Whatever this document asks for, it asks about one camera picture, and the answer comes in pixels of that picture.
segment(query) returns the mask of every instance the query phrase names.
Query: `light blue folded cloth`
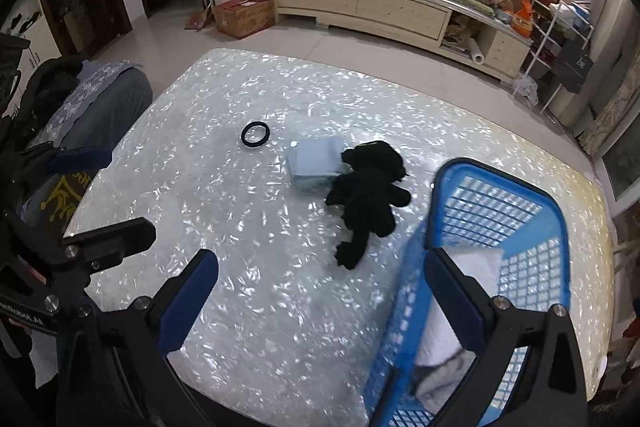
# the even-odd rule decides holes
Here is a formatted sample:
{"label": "light blue folded cloth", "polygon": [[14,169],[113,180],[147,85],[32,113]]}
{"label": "light blue folded cloth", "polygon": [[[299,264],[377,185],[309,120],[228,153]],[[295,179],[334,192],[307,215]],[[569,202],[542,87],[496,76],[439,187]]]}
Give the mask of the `light blue folded cloth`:
{"label": "light blue folded cloth", "polygon": [[316,190],[330,184],[344,173],[340,154],[345,148],[344,140],[335,136],[291,142],[285,154],[293,184],[303,190]]}

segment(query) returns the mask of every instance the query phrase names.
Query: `black plush toy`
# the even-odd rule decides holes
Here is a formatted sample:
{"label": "black plush toy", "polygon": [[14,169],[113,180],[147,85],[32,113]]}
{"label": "black plush toy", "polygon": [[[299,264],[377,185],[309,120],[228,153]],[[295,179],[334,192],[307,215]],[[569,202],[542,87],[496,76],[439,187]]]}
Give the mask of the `black plush toy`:
{"label": "black plush toy", "polygon": [[386,142],[375,141],[347,149],[342,161],[353,172],[338,176],[325,204],[343,204],[342,219],[353,230],[351,242],[338,245],[335,258],[339,266],[353,270],[364,255],[369,233],[385,237],[396,228],[393,206],[407,206],[411,194],[394,185],[406,176],[402,156]]}

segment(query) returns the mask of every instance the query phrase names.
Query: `orange bottle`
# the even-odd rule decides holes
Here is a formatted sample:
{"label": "orange bottle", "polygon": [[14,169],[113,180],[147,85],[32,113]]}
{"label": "orange bottle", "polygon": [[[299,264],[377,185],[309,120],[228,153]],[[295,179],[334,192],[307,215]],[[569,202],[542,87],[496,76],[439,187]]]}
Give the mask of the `orange bottle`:
{"label": "orange bottle", "polygon": [[533,8],[529,0],[522,1],[522,8],[513,15],[511,27],[523,37],[529,38],[533,31]]}

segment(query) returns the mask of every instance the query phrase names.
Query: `plush toy tail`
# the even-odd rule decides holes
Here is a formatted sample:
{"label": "plush toy tail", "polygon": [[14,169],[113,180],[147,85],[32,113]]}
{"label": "plush toy tail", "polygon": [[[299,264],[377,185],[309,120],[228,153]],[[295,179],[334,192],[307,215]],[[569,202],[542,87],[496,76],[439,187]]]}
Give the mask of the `plush toy tail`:
{"label": "plush toy tail", "polygon": [[335,260],[338,266],[344,266],[347,270],[353,270],[367,250],[369,230],[357,229],[353,231],[351,242],[343,241],[335,251]]}

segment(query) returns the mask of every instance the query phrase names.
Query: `paper roll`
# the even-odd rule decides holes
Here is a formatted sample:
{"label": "paper roll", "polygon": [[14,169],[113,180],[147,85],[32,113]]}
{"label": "paper roll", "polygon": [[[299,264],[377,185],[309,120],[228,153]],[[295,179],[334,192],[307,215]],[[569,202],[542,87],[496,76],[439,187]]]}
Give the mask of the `paper roll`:
{"label": "paper roll", "polygon": [[480,51],[475,39],[467,39],[466,48],[469,50],[471,60],[473,60],[478,66],[484,64],[484,55],[482,54],[482,51]]}

